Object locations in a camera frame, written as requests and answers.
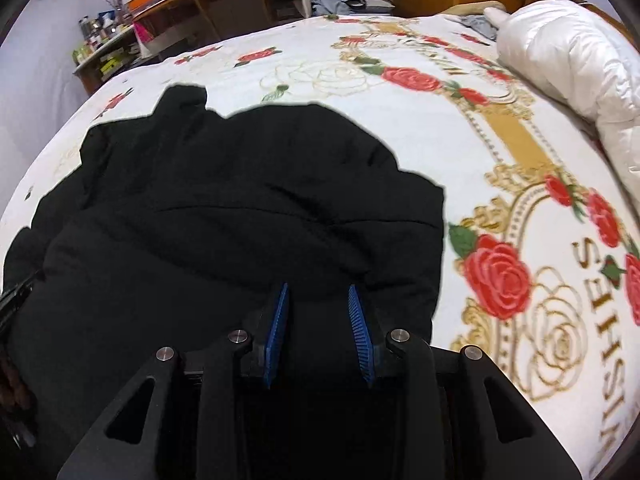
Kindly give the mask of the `white duvet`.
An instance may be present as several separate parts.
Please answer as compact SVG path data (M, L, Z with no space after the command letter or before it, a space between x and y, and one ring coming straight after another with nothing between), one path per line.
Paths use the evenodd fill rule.
M639 53L599 15L568 0L509 14L486 8L502 64L593 122L616 174L639 197Z

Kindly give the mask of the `low wooden shelf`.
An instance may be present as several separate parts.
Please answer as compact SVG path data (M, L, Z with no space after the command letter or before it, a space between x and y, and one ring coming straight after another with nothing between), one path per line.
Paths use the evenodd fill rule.
M107 81L129 70L140 58L134 26L129 25L91 52L75 67L73 75L87 96L93 96Z

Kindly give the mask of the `white floral bed blanket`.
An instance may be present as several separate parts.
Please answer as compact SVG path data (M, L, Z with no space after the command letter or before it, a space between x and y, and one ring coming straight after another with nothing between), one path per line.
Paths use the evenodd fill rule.
M448 240L434 341L486 351L585 478L613 469L639 414L639 207L569 108L450 18L310 18L110 81L17 185L2 245L79 166L92 126L149 115L173 84L204 87L224 115L331 107L440 184Z

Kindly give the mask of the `black long coat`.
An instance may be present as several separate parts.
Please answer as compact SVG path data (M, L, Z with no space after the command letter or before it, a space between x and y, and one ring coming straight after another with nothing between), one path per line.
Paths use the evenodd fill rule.
M442 188L326 107L222 117L206 100L173 86L151 115L92 127L9 246L4 284L35 279L6 346L38 478L155 350L207 346L280 283L359 284L386 320L431 336Z

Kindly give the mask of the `wooden desk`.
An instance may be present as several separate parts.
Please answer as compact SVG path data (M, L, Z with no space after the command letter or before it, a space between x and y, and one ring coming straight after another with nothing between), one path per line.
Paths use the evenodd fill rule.
M142 58L168 58L310 16L310 0L158 0L132 24Z

